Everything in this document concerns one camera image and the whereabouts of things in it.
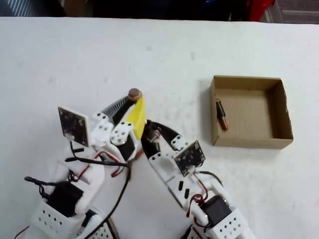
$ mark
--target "white bracket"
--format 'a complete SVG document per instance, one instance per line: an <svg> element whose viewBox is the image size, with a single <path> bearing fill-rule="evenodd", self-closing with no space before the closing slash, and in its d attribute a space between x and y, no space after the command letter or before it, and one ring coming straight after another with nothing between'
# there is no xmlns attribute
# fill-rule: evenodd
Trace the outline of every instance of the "white bracket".
<svg viewBox="0 0 319 239"><path fill-rule="evenodd" d="M111 143L117 146L125 144L129 133L133 132L133 128L134 125L131 122L118 123L111 133Z"/></svg>
<svg viewBox="0 0 319 239"><path fill-rule="evenodd" d="M216 239L235 239L248 229L248 223L238 209L212 228Z"/></svg>
<svg viewBox="0 0 319 239"><path fill-rule="evenodd" d="M31 221L50 238L67 239L76 235L84 219L85 214L67 218L41 200Z"/></svg>
<svg viewBox="0 0 319 239"><path fill-rule="evenodd" d="M189 142L181 135L176 136L171 142L171 146L178 151L189 146Z"/></svg>

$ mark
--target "white tabletop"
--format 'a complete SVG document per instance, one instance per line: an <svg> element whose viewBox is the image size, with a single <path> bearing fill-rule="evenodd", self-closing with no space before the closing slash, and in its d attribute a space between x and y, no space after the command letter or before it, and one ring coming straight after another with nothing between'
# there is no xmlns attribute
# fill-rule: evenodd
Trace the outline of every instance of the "white tabletop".
<svg viewBox="0 0 319 239"><path fill-rule="evenodd" d="M0 238L28 225L38 188L69 156L57 106L87 115L140 88L147 116L198 139L259 239L316 239L319 226L319 26L84 18L0 19ZM213 147L213 75L281 77L294 142ZM112 208L112 179L96 205ZM177 239L188 227L145 156L113 215L123 239Z"/></svg>

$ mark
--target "red wire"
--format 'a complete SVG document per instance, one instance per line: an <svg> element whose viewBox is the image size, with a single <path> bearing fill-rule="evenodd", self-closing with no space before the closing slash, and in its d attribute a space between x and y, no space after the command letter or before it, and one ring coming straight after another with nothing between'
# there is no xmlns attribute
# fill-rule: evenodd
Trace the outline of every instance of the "red wire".
<svg viewBox="0 0 319 239"><path fill-rule="evenodd" d="M194 172L194 176L197 178L197 180L199 181L199 183L201 184L201 186L203 187L203 189L205 190L205 198L203 199L204 201L208 198L208 191L207 188L205 187L205 185L203 184L203 182L197 177L197 175Z"/></svg>
<svg viewBox="0 0 319 239"><path fill-rule="evenodd" d="M101 151L99 152L94 158L97 158L98 156L100 156L102 153L105 153L110 159L112 159L115 162L120 163L119 159L117 157L115 157L113 154L106 152L106 151ZM122 168L122 170L118 173L118 171L120 170L121 167L118 167L117 170L115 170L112 174L111 177L114 178L116 176L118 176L120 173L123 172L124 168Z"/></svg>
<svg viewBox="0 0 319 239"><path fill-rule="evenodd" d="M190 214L190 206L191 206L191 203L192 201L195 200L195 202L197 203L201 203L203 201L203 196L200 194L200 193L196 193L194 194L191 199L190 199L190 202L189 202L189 208L188 208L188 211L186 213L186 217L189 218L189 214Z"/></svg>
<svg viewBox="0 0 319 239"><path fill-rule="evenodd" d="M204 202L207 198L208 198L208 191L207 191L207 188L205 187L205 185L203 184L203 182L195 175L195 172L193 173L194 176L197 178L197 180L199 181L199 183L201 184L201 186L203 187L203 189L205 190L205 198L203 198L203 195L201 195L200 193L196 193L194 194L191 199L190 199L190 203L189 203L189 208L188 208L188 211L186 213L186 217L189 217L189 214L190 214L190 206L191 206L191 203L193 200L195 200L196 203L201 203L201 202Z"/></svg>
<svg viewBox="0 0 319 239"><path fill-rule="evenodd" d="M83 169L83 171L79 174L78 179L80 179L80 178L83 176L83 174L86 172L86 170L89 169L89 167L90 167L90 165L88 164L88 165L85 167L85 169Z"/></svg>
<svg viewBox="0 0 319 239"><path fill-rule="evenodd" d="M19 235L21 235L22 233L24 233L30 226L27 226L25 229L22 229L20 232L18 232L17 235L15 235L14 239L17 239Z"/></svg>

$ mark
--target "cardboard box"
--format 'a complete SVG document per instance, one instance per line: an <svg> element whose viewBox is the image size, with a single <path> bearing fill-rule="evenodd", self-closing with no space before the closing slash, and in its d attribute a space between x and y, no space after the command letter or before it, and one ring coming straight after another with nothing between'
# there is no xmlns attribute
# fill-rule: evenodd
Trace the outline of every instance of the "cardboard box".
<svg viewBox="0 0 319 239"><path fill-rule="evenodd" d="M228 131L217 119L216 98L225 110ZM215 146L282 149L294 139L280 78L214 76L211 115Z"/></svg>

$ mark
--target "cable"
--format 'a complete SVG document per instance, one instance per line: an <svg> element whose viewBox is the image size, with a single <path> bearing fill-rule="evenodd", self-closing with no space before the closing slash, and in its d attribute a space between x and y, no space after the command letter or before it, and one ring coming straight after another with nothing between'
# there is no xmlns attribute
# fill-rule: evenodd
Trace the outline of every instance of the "cable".
<svg viewBox="0 0 319 239"><path fill-rule="evenodd" d="M199 224L196 217L194 217L194 223L195 223L196 226L198 226L198 227L200 227L200 228L208 228L208 227L211 226L210 222L208 222L208 224L205 225L205 226Z"/></svg>
<svg viewBox="0 0 319 239"><path fill-rule="evenodd" d="M19 235L21 235L22 233L24 233L30 226L27 226L25 229L22 229L20 232L18 232L17 235L15 235L14 239L17 239Z"/></svg>
<svg viewBox="0 0 319 239"><path fill-rule="evenodd" d="M198 171L198 172L196 172L196 173L211 175L211 176L213 176L213 177L221 184L221 186L224 187L223 183L221 182L221 180L218 178L218 176L217 176L216 174L214 174L214 173L212 173L212 172L209 172L209 171Z"/></svg>
<svg viewBox="0 0 319 239"><path fill-rule="evenodd" d="M61 183L68 183L67 181L43 182L43 181L37 180L35 178L31 178L31 177L25 177L24 179L27 182L34 183L35 185L39 186L39 193L40 193L41 197L43 197L45 199L48 199L49 195L45 193L44 186L56 186L56 185L61 184Z"/></svg>
<svg viewBox="0 0 319 239"><path fill-rule="evenodd" d="M190 214L190 206L191 206L191 203L192 201L195 200L195 202L197 203L201 203L203 201L203 196L200 194L200 193L196 193L194 194L191 199L190 199L190 202L189 202L189 207L188 207L188 211L186 213L186 217L189 218L189 214Z"/></svg>
<svg viewBox="0 0 319 239"><path fill-rule="evenodd" d="M83 163L92 163L92 164L100 164L100 165L106 165L106 166L123 166L128 167L127 163L118 163L118 162L106 162L106 161L95 161L88 158L79 158L79 157L70 157L65 160L65 162L72 162L79 160Z"/></svg>
<svg viewBox="0 0 319 239"><path fill-rule="evenodd" d="M92 236L101 226L103 226L103 224L112 216L112 214L114 213L114 211L116 210L116 208L118 207L121 199L122 199L122 196L125 192L125 189L129 183L129 180L131 178L131 167L132 167L132 161L129 161L128 165L127 165L127 168L128 168L128 171L127 171L127 176L126 176L126 181L124 183L124 186L121 190L121 193L119 195L119 198L117 199L116 201L116 204L114 205L113 209L110 211L110 213L106 216L106 218L101 221L101 223L93 230L91 231L91 233L89 233L84 239L88 239L90 238L90 236Z"/></svg>
<svg viewBox="0 0 319 239"><path fill-rule="evenodd" d="M201 195L200 193L196 193L194 194L191 199L190 199L190 202L189 202L189 207L188 207L188 211L186 213L186 217L189 217L190 215L190 206L191 206L191 203L193 200L195 200L195 202L197 203L202 203L204 202L207 198L208 198L208 191L207 191L207 188L205 187L205 185L203 184L203 182L196 176L195 172L193 173L194 176L197 178L197 180L199 181L199 183L201 184L201 186L203 187L203 189L205 190L205 198L203 198L203 195Z"/></svg>
<svg viewBox="0 0 319 239"><path fill-rule="evenodd" d="M196 176L195 172L194 172L194 176L195 178L197 178L197 180L199 181L199 183L201 184L201 186L203 187L203 189L205 190L205 198L203 199L203 201L205 201L208 198L208 191L207 188L205 187L205 185L203 184L203 182Z"/></svg>
<svg viewBox="0 0 319 239"><path fill-rule="evenodd" d="M71 148L71 151L72 151L72 154L73 154L74 157L76 157L75 153L79 153L79 152L83 152L84 151L84 148L74 149L72 141L70 141L70 148Z"/></svg>
<svg viewBox="0 0 319 239"><path fill-rule="evenodd" d="M101 157L102 153L106 154L110 159L112 159L113 161L115 162L118 162L120 163L120 160L114 156L113 154L111 154L110 152L107 152L107 151L101 151L99 153L97 153L97 155L94 157L94 158L97 158L97 157ZM121 167L119 167L117 170L115 170L112 174L111 174L111 177L114 178L116 176L118 176L120 173L123 172L124 168L122 168L122 170L118 173L118 171L120 170Z"/></svg>

